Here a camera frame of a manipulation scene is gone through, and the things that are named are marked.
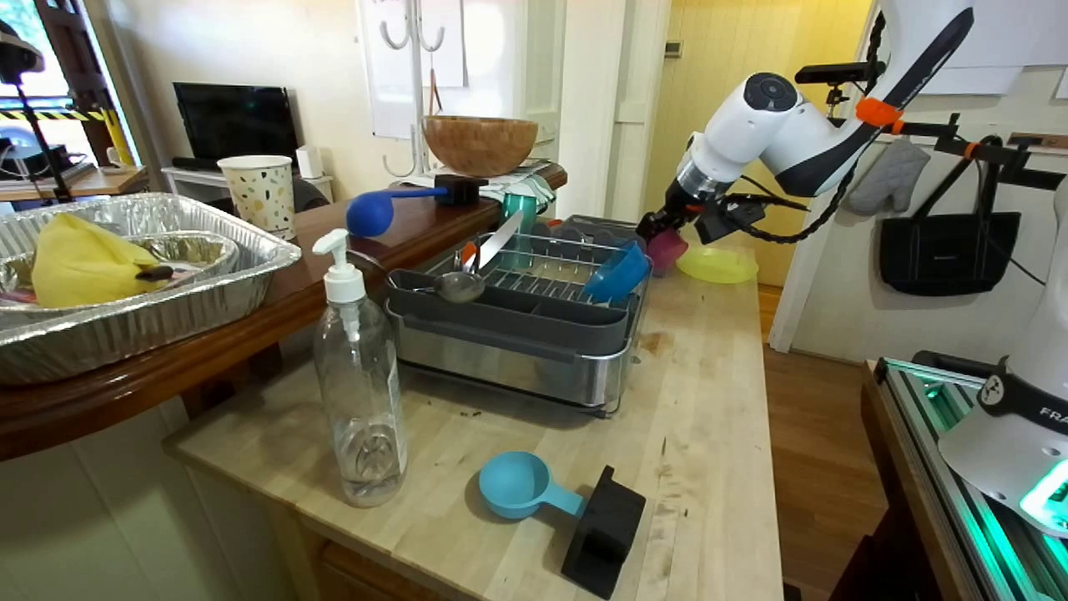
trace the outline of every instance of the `blue measuring cup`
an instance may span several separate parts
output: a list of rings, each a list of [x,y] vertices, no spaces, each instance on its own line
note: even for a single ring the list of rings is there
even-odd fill
[[[526,449],[507,449],[489,456],[476,470],[476,491],[483,505],[505,521],[524,521],[537,514],[540,505],[550,505],[571,516],[579,516],[583,511],[583,498],[552,483],[546,465]]]

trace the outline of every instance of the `robotic arm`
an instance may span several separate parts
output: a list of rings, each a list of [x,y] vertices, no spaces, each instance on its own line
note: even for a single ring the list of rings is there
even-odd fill
[[[973,10],[971,0],[884,0],[884,21],[892,33],[888,70],[845,124],[828,119],[776,73],[746,78],[716,107],[706,127],[695,133],[664,207],[638,225],[658,268],[678,260],[678,226],[687,221],[697,221],[703,245],[724,230],[720,200],[753,159],[766,162],[787,193],[818,197],[833,190],[864,148],[895,124],[903,103],[960,46]]]

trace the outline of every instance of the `wooden floor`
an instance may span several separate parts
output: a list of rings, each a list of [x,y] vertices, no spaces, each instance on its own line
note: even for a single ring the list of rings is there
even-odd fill
[[[769,331],[776,290],[762,286]],[[860,363],[765,348],[776,531],[787,583],[828,597],[884,493],[860,424]]]

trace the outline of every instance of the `wooden bowl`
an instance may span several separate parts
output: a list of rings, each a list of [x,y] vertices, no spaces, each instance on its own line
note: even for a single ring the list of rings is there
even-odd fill
[[[463,177],[498,177],[521,168],[537,140],[535,119],[505,118],[428,118],[431,153]]]

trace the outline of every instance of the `cup handle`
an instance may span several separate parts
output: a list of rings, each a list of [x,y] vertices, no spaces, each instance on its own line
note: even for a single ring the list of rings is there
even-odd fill
[[[579,516],[579,511],[583,511],[583,499],[574,491],[558,487],[558,483],[546,483],[540,499],[571,514],[571,516]]]

